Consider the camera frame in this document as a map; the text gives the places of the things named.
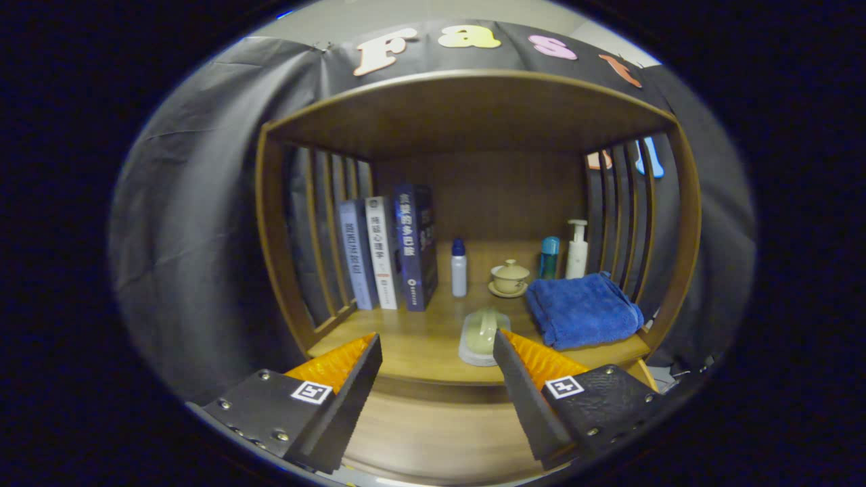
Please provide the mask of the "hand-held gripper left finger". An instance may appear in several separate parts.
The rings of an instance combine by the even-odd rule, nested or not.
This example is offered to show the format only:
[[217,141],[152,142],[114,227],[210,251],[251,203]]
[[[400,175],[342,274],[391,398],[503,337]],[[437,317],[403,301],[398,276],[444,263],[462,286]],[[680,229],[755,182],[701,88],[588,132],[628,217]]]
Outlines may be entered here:
[[380,336],[369,333],[285,373],[254,371],[204,406],[187,407],[264,463],[333,473],[381,364]]

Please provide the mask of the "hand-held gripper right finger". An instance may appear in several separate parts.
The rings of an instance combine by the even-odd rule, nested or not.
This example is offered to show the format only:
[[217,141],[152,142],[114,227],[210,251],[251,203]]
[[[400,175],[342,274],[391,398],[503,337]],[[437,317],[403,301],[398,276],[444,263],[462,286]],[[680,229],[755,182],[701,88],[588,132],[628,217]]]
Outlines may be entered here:
[[665,397],[649,376],[615,364],[587,368],[500,329],[494,358],[532,455],[545,469],[587,462],[649,431]]

